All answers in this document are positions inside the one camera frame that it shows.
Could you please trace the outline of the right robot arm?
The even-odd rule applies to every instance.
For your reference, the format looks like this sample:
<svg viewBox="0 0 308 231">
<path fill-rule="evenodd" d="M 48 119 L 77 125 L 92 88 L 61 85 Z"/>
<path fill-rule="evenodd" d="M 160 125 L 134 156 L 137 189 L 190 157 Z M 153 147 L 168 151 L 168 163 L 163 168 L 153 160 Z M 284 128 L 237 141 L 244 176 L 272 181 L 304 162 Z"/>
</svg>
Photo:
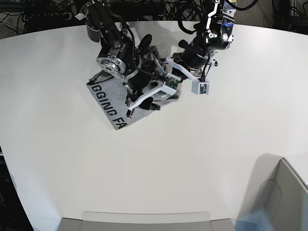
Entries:
<svg viewBox="0 0 308 231">
<path fill-rule="evenodd" d="M 152 35 L 136 45 L 129 25 L 111 11 L 107 0 L 90 0 L 79 12 L 85 16 L 89 38 L 101 44 L 96 62 L 126 89 L 127 117 L 137 108 L 155 111 L 162 103 L 178 100 L 181 78 L 167 70 L 157 47 L 151 45 Z"/>
</svg>

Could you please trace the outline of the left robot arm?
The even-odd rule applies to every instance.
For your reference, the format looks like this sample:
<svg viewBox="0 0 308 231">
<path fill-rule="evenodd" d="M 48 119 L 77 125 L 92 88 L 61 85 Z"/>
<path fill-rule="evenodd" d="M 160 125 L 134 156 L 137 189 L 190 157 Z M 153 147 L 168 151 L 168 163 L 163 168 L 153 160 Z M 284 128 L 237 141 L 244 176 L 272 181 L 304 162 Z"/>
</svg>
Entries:
<svg viewBox="0 0 308 231">
<path fill-rule="evenodd" d="M 226 0 L 177 0 L 170 6 L 168 19 L 177 21 L 179 29 L 194 35 L 192 41 L 182 39 L 178 46 L 183 52 L 172 55 L 198 82 L 205 82 L 218 51 L 226 50 L 233 41 L 236 10 Z"/>
</svg>

